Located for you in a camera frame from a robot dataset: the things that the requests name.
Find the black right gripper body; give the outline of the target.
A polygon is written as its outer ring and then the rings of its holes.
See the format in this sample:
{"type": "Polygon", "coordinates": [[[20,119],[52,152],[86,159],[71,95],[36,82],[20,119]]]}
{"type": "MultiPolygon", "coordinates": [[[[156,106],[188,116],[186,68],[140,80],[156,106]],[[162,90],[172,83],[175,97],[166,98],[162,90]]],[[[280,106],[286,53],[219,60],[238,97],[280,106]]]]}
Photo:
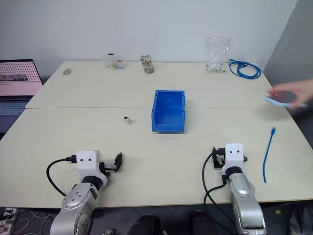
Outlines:
{"type": "Polygon", "coordinates": [[[217,150],[218,168],[221,169],[225,164],[225,148],[218,148],[217,150]]]}

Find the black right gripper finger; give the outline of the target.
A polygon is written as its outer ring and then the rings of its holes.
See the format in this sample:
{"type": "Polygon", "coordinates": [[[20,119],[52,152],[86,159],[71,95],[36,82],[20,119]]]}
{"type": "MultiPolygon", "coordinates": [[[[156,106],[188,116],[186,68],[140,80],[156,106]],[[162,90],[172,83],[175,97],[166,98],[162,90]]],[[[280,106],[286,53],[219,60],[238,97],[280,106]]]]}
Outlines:
{"type": "Polygon", "coordinates": [[[215,147],[213,147],[213,149],[212,149],[212,160],[213,160],[214,169],[220,169],[220,163],[218,161],[218,156],[219,156],[219,149],[216,149],[215,147]]]}

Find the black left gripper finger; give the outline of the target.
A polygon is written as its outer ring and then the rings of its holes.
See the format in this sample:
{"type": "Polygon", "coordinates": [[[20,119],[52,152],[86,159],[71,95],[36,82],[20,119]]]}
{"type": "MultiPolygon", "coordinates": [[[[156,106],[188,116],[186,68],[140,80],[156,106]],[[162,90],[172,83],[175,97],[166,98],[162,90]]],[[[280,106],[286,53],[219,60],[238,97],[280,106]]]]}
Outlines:
{"type": "Polygon", "coordinates": [[[115,160],[114,160],[114,165],[115,165],[115,169],[114,171],[117,172],[121,165],[122,165],[122,161],[123,161],[123,155],[122,152],[118,153],[115,160]]]}

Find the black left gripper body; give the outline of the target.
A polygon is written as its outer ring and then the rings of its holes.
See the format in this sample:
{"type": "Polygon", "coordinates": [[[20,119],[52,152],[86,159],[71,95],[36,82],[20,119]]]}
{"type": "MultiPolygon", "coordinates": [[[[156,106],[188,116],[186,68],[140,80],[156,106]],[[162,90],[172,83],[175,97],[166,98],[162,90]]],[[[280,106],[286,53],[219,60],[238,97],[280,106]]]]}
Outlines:
{"type": "Polygon", "coordinates": [[[99,170],[102,174],[110,174],[109,171],[117,172],[117,166],[115,164],[105,165],[104,162],[99,163],[99,170]]]}

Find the person's bare hand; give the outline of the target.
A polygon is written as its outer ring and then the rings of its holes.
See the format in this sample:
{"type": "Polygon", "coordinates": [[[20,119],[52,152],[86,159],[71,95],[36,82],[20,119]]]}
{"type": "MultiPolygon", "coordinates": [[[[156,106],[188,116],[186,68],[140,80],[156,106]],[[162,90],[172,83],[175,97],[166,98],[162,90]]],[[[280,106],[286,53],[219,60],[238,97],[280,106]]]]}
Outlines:
{"type": "Polygon", "coordinates": [[[295,100],[288,108],[296,110],[313,98],[313,79],[278,84],[267,91],[270,96],[278,96],[286,92],[291,92],[295,95],[295,100]]]}

